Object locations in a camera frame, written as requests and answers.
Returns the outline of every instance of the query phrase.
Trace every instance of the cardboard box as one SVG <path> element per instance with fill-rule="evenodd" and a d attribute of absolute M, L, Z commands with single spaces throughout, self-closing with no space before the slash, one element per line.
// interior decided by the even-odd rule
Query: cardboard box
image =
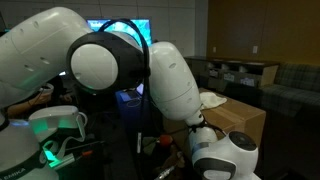
<path fill-rule="evenodd" d="M 206 89 L 199 89 L 200 92 L 208 91 Z M 250 136 L 259 147 L 261 144 L 261 137 L 266 117 L 266 112 L 247 105 L 245 103 L 227 98 L 227 102 L 212 109 L 202 110 L 202 114 L 206 120 L 223 129 L 226 133 L 231 131 L 244 132 Z M 174 132 L 179 129 L 187 127 L 184 121 L 170 121 L 163 120 L 163 126 L 167 133 Z M 189 139 L 189 129 L 185 129 L 178 133 L 173 134 L 173 139 L 179 148 L 191 157 Z M 223 137 L 222 134 L 217 133 L 218 138 Z"/>

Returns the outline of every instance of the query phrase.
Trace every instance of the couch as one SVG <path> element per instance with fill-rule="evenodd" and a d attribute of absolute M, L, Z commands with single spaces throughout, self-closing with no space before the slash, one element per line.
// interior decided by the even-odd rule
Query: couch
<path fill-rule="evenodd" d="M 320 66 L 281 64 L 273 85 L 262 88 L 261 106 L 289 117 L 302 107 L 320 111 Z"/>

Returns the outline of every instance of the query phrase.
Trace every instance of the person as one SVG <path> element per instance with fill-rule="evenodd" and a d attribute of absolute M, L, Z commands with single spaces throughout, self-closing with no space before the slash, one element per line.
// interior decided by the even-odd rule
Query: person
<path fill-rule="evenodd" d="M 8 118 L 27 119 L 33 112 L 42 108 L 72 103 L 72 97 L 66 93 L 60 76 L 52 78 L 47 83 L 54 86 L 52 93 L 37 92 L 26 100 L 5 108 Z"/>

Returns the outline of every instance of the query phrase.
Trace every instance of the monitor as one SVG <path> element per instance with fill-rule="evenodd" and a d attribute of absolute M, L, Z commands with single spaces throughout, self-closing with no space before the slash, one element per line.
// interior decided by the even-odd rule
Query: monitor
<path fill-rule="evenodd" d="M 142 95 L 143 94 L 143 83 L 141 83 L 138 87 L 137 87 L 137 92 Z"/>
<path fill-rule="evenodd" d="M 65 71 L 62 71 L 59 76 L 65 76 L 66 75 L 66 72 Z"/>
<path fill-rule="evenodd" d="M 152 44 L 150 20 L 149 19 L 130 19 L 130 20 L 138 27 L 138 29 L 140 30 L 140 33 L 146 40 L 147 45 L 150 46 Z M 98 31 L 99 28 L 107 21 L 110 21 L 110 19 L 87 20 L 87 23 L 88 23 L 88 26 L 93 31 Z M 139 35 L 136 33 L 136 31 L 133 30 L 130 26 L 122 22 L 116 22 L 112 24 L 105 31 L 120 31 L 120 32 L 128 33 L 132 37 L 134 37 L 137 40 L 139 46 L 142 47 Z"/>

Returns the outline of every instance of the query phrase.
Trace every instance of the black cable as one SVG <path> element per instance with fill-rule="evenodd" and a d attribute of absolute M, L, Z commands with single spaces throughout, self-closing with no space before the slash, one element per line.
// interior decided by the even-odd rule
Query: black cable
<path fill-rule="evenodd" d="M 75 146 L 75 147 L 71 147 L 71 148 L 67 148 L 65 149 L 66 151 L 71 151 L 71 150 L 75 150 L 75 149 L 80 149 L 80 148 L 84 148 L 84 147 L 87 147 L 87 146 L 92 146 L 92 145 L 95 145 L 95 144 L 104 144 L 106 143 L 105 141 L 94 141 L 92 143 L 88 143 L 88 144 L 83 144 L 83 145 L 79 145 L 79 146 Z"/>
<path fill-rule="evenodd" d="M 203 118 L 203 121 L 200 123 L 200 124 L 196 124 L 196 125 L 192 125 L 192 126 L 188 126 L 193 132 L 196 132 L 197 131 L 197 128 L 203 128 L 203 127 L 209 127 L 213 130 L 217 130 L 219 132 L 221 132 L 223 135 L 227 135 L 226 132 L 224 132 L 221 128 L 219 128 L 218 126 L 215 126 L 213 124 L 209 124 L 207 122 L 207 120 L 205 118 Z"/>
<path fill-rule="evenodd" d="M 35 103 L 39 100 L 40 96 L 42 95 L 44 89 L 42 88 L 42 90 L 40 91 L 40 93 L 37 95 L 37 99 L 33 102 L 33 104 L 30 104 L 29 103 L 29 100 L 28 100 L 28 104 L 32 107 L 33 105 L 35 105 Z"/>
<path fill-rule="evenodd" d="M 142 50 L 143 50 L 143 59 L 144 59 L 144 77 L 143 77 L 143 83 L 144 83 L 144 87 L 143 87 L 143 94 L 142 94 L 142 103 L 140 105 L 140 118 L 138 118 L 138 133 L 137 136 L 139 135 L 139 133 L 141 133 L 141 141 L 142 141 L 142 132 L 143 132 L 143 122 L 141 122 L 142 117 L 143 117 L 143 113 L 144 113 L 144 103 L 145 103 L 145 94 L 147 94 L 149 97 L 150 96 L 150 92 L 149 92 L 149 76 L 150 76 L 150 67 L 149 67 L 149 49 L 147 46 L 147 43 L 145 41 L 145 39 L 143 38 L 142 34 L 140 33 L 140 30 L 138 29 L 138 27 L 129 19 L 118 19 L 118 20 L 110 20 L 106 23 L 104 23 L 100 29 L 98 30 L 99 32 L 104 32 L 104 30 L 106 28 L 108 28 L 109 26 L 111 26 L 112 24 L 116 23 L 116 22 L 122 22 L 124 24 L 129 25 L 133 30 L 135 30 L 138 33 L 138 36 L 140 38 L 140 42 L 142 45 Z M 139 172 L 139 176 L 140 179 L 144 179 L 143 178 L 143 174 L 142 174 L 142 169 L 141 169 L 141 156 L 140 156 L 140 152 L 137 153 L 137 165 L 138 165 L 138 172 Z"/>
<path fill-rule="evenodd" d="M 155 104 L 155 102 L 153 101 L 153 99 L 151 98 L 151 95 L 149 94 L 149 97 L 150 97 L 150 100 L 148 101 L 149 102 L 149 107 L 150 107 L 150 120 L 153 122 L 153 125 L 154 125 L 154 127 L 155 127 L 155 129 L 156 129 L 156 131 L 159 133 L 159 134 L 163 134 L 163 133 L 165 133 L 165 131 L 164 130 L 161 130 L 162 128 L 159 128 L 159 126 L 158 126 L 158 124 L 157 124 L 157 122 L 156 122 L 156 118 L 153 118 L 153 114 L 152 114 L 152 108 L 153 108 L 153 106 L 155 107 L 155 108 L 157 108 L 157 106 L 156 106 L 156 104 Z"/>

